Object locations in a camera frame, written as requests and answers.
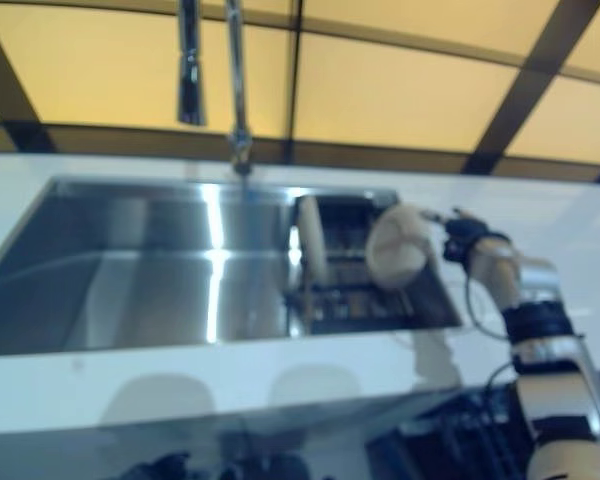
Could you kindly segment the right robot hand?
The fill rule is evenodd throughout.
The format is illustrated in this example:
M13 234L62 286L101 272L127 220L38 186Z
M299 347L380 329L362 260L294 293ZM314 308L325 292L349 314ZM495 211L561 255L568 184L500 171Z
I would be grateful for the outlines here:
M420 216L444 228L447 239L444 242L443 258L463 267L469 264L471 253L481 240L498 239L511 243L508 236L492 230L486 222L459 208L454 209L451 217L433 210L422 210Z

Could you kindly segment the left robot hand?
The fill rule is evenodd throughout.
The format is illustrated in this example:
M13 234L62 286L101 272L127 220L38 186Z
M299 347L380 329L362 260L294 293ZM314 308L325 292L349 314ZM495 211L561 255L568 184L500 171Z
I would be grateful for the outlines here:
M151 462L141 462L126 471L121 479L185 480L194 475L187 466L189 455L176 452L164 455Z

